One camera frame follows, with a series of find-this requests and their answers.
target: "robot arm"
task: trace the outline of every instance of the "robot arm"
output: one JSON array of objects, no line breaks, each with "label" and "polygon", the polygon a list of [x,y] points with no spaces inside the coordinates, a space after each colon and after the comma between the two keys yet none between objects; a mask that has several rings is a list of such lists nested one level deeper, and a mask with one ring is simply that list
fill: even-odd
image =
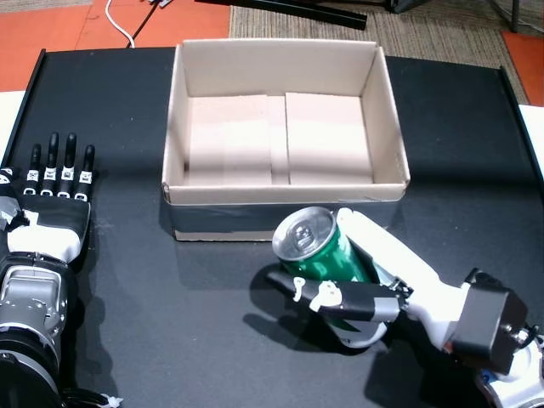
[{"label": "robot arm", "polygon": [[70,262],[88,232],[94,147],[74,180],[76,135],[67,139],[60,171],[58,139],[51,136],[44,171],[41,147],[33,147],[23,195],[14,192],[14,171],[0,170],[0,228],[9,249],[0,262],[0,406],[9,408],[113,406],[98,394],[61,389],[60,338],[77,299]]},{"label": "robot arm", "polygon": [[320,282],[284,272],[270,273],[269,281],[320,315],[393,321],[402,310],[422,322],[435,348],[477,369],[478,385],[492,404],[526,408],[541,400],[544,406],[541,340],[526,326],[527,308],[512,290],[477,269],[460,287],[446,285],[360,212],[341,209],[337,224],[372,264],[377,282]]}]

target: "label on finger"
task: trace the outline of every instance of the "label on finger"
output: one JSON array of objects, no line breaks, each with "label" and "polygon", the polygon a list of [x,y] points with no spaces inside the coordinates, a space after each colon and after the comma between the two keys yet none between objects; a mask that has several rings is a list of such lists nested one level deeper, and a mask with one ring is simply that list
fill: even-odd
[{"label": "label on finger", "polygon": [[26,175],[26,181],[38,181],[38,178],[40,177],[40,172],[37,170],[29,170],[28,174]]},{"label": "label on finger", "polygon": [[43,175],[44,180],[53,180],[55,181],[57,179],[57,169],[46,167],[45,168],[45,174]]},{"label": "label on finger", "polygon": [[81,172],[79,174],[79,182],[91,184],[93,182],[93,172]]},{"label": "label on finger", "polygon": [[60,177],[63,180],[73,180],[74,179],[74,167],[63,167],[62,176]]}]

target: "white cable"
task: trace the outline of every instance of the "white cable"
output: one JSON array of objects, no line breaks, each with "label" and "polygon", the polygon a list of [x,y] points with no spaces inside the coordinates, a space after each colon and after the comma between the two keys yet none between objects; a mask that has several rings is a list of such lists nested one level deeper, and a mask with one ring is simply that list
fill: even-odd
[{"label": "white cable", "polygon": [[128,34],[126,31],[123,30],[123,28],[118,25],[110,16],[110,5],[111,5],[111,0],[108,0],[108,3],[105,5],[105,16],[108,18],[108,20],[110,21],[110,23],[123,35],[125,36],[126,38],[128,38],[128,41],[130,42],[130,47],[131,48],[135,48],[136,46],[134,45],[134,39],[130,36],[130,34]]}]

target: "orange floor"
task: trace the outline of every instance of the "orange floor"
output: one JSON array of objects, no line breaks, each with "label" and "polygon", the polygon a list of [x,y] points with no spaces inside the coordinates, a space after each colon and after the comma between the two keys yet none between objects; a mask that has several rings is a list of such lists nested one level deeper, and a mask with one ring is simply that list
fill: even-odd
[{"label": "orange floor", "polygon": [[[0,92],[26,88],[42,48],[125,47],[128,40],[105,17],[106,3],[94,0],[90,6],[0,14]],[[150,8],[146,0],[113,0],[110,14],[134,33]],[[229,12],[227,6],[173,0],[155,11],[136,38],[136,46],[170,47],[189,38],[227,37]]]},{"label": "orange floor", "polygon": [[503,32],[529,103],[544,106],[544,38]]}]

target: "white plastic part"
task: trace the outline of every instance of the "white plastic part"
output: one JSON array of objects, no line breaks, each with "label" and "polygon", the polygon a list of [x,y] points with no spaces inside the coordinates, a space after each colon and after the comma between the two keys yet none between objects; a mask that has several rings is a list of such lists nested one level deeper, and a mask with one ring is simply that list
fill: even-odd
[{"label": "white plastic part", "polygon": [[413,289],[406,313],[420,320],[433,346],[442,349],[452,324],[461,317],[469,286],[446,285],[410,248],[360,212],[342,208],[337,222],[352,244],[371,259],[381,283],[390,285],[399,278]]},{"label": "white plastic part", "polygon": [[101,395],[108,399],[108,403],[106,405],[101,405],[101,408],[119,408],[121,406],[123,398],[110,397],[108,394]]},{"label": "white plastic part", "polygon": [[292,283],[295,286],[295,296],[293,296],[292,300],[299,302],[300,298],[303,296],[303,287],[306,285],[306,280],[300,276],[295,276]]},{"label": "white plastic part", "polygon": [[39,214],[25,210],[30,221],[8,233],[10,252],[40,252],[65,261],[73,261],[82,250],[82,242],[76,232],[67,228],[53,228],[37,225]]},{"label": "white plastic part", "polygon": [[321,306],[331,307],[342,304],[342,292],[331,280],[321,282],[317,296],[309,303],[310,310],[319,312]]},{"label": "white plastic part", "polygon": [[536,340],[513,355],[508,375],[496,374],[496,378],[484,388],[490,393],[496,408],[532,407],[536,401],[544,404],[542,351]]}]

